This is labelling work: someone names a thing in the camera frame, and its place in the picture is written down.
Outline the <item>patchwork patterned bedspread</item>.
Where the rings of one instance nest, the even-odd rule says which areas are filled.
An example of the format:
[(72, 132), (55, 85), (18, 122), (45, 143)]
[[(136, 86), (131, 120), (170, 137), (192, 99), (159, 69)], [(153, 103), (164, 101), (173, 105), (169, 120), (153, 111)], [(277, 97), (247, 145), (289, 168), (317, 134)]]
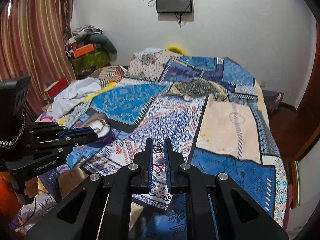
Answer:
[(76, 127), (105, 113), (121, 128), (112, 143), (77, 147), (68, 164), (42, 176), (54, 196), (81, 178), (72, 170), (110, 175), (133, 160), (147, 139), (170, 139), (173, 150), (202, 172), (228, 174), (282, 225), (287, 202), (283, 161), (269, 129), (262, 91), (254, 78), (228, 58), (182, 56), (170, 60), (155, 82), (129, 67), (117, 88), (96, 96), (66, 120)]

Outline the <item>small dark wall monitor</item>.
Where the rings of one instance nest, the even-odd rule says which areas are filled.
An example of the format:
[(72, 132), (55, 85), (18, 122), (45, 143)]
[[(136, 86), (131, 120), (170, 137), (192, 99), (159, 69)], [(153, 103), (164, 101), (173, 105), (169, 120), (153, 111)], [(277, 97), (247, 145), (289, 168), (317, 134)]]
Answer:
[(192, 13), (193, 0), (156, 0), (158, 14)]

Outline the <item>wooden door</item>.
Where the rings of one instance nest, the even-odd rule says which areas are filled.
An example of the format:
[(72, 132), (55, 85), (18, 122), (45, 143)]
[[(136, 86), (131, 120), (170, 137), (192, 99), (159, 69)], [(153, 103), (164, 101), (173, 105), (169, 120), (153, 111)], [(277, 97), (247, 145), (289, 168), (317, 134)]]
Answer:
[(319, 23), (315, 60), (308, 86), (296, 111), (280, 104), (270, 117), (271, 133), (284, 160), (299, 160), (319, 138)]

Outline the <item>pile of clothes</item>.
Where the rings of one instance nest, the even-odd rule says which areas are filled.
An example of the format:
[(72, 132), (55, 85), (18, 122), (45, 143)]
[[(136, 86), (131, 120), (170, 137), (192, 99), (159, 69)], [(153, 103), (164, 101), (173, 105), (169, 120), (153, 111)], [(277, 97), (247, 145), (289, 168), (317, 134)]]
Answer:
[(98, 45), (99, 48), (105, 49), (110, 55), (117, 55), (117, 49), (113, 43), (103, 34), (103, 31), (93, 25), (84, 25), (72, 31), (71, 38), (65, 42), (66, 54), (68, 57), (72, 56), (74, 51), (72, 44), (79, 45), (83, 43)]

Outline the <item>green patterned storage box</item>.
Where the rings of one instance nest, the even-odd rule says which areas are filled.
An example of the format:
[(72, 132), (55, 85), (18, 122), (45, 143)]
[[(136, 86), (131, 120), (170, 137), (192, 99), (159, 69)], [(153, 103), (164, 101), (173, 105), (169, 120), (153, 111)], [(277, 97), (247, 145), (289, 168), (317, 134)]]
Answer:
[(76, 76), (87, 76), (99, 68), (109, 66), (110, 57), (106, 51), (97, 49), (72, 59), (72, 65)]

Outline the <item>dark bag on floor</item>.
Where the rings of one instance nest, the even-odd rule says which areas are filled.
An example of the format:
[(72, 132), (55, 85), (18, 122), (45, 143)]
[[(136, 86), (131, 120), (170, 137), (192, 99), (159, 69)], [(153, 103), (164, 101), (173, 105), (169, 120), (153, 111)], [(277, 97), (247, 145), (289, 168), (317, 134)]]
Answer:
[(264, 103), (266, 105), (268, 116), (276, 111), (283, 100), (284, 93), (272, 90), (263, 90)]

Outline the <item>orange box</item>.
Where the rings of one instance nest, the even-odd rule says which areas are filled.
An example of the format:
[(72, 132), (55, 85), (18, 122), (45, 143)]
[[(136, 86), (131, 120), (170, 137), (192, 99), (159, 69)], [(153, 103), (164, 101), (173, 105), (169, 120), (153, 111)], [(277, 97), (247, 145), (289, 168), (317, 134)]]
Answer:
[(93, 44), (88, 44), (88, 45), (82, 46), (82, 47), (76, 49), (75, 51), (73, 51), (73, 55), (75, 58), (78, 58), (78, 57), (81, 57), (82, 55), (85, 55), (85, 54), (90, 53), (92, 51), (94, 51)]

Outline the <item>red striped curtain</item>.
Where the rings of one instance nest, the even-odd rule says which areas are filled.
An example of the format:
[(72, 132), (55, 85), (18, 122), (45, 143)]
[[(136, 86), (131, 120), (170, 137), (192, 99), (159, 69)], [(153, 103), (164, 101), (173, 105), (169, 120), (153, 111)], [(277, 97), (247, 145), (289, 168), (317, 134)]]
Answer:
[(75, 79), (65, 49), (72, 12), (73, 0), (1, 0), (1, 80), (31, 78), (24, 104), (30, 120), (40, 115), (49, 85)]

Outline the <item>white cloth on bed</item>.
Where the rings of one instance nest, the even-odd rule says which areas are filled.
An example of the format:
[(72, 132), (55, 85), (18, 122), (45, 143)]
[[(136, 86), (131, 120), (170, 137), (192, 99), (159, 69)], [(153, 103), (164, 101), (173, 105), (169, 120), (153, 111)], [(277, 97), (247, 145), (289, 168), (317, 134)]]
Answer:
[(54, 120), (59, 120), (80, 104), (86, 96), (99, 90), (101, 90), (101, 86), (97, 78), (88, 77), (75, 81), (54, 98), (47, 110), (47, 115)]

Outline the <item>striped pillow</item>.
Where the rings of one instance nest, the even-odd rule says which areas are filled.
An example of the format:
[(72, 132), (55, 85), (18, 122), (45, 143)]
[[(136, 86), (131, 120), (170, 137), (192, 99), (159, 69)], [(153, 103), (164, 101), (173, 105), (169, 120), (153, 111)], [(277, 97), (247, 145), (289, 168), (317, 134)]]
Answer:
[(103, 67), (98, 74), (100, 86), (106, 87), (109, 83), (118, 83), (126, 72), (127, 69), (120, 65)]

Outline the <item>red white box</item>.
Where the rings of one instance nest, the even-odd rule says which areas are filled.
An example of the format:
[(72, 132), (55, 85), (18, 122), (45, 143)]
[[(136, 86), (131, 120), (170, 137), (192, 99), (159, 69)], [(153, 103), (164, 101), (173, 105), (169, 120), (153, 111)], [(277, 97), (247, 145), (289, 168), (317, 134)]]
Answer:
[(68, 86), (69, 86), (68, 80), (65, 77), (62, 77), (61, 79), (59, 79), (58, 81), (55, 81), (49, 87), (47, 87), (44, 90), (44, 93), (48, 98), (54, 98)]

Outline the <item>purple heart jewelry box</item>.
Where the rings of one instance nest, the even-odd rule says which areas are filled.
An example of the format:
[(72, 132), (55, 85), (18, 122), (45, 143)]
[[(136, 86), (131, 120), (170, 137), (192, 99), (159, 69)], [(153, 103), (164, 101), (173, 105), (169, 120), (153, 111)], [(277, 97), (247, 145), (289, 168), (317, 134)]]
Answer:
[(102, 148), (107, 144), (114, 141), (114, 135), (108, 122), (104, 119), (95, 119), (88, 123), (88, 127), (91, 127), (97, 134), (97, 140), (89, 143), (88, 146), (94, 148)]

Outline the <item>yellow round object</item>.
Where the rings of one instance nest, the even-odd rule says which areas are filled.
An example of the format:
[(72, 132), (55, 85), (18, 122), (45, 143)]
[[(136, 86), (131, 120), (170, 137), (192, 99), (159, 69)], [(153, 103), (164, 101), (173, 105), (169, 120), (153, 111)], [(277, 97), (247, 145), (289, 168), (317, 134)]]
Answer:
[(166, 50), (169, 50), (173, 53), (176, 54), (181, 54), (181, 55), (188, 55), (187, 51), (180, 45), (178, 44), (169, 44), (165, 48)]

